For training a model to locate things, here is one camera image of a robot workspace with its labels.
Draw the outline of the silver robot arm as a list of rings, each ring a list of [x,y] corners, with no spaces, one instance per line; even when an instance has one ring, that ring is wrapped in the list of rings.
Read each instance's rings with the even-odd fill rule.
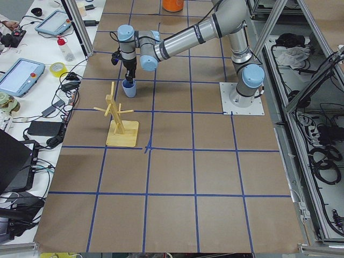
[[[213,8],[199,22],[165,39],[158,31],[137,31],[131,25],[121,25],[117,29],[115,41],[118,49],[112,53],[111,62],[121,61],[126,68],[125,78],[133,83],[137,64],[145,71],[154,71],[158,63],[182,53],[213,38],[227,36],[231,44],[232,62],[238,76],[233,103],[243,99],[253,99],[261,87],[265,73],[253,61],[244,18],[247,7],[245,1],[213,1]]]

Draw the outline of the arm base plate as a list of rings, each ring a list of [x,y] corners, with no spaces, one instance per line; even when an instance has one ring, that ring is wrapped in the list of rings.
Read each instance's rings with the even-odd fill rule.
[[[243,97],[237,92],[237,83],[220,82],[220,94],[225,115],[264,116],[261,97]]]

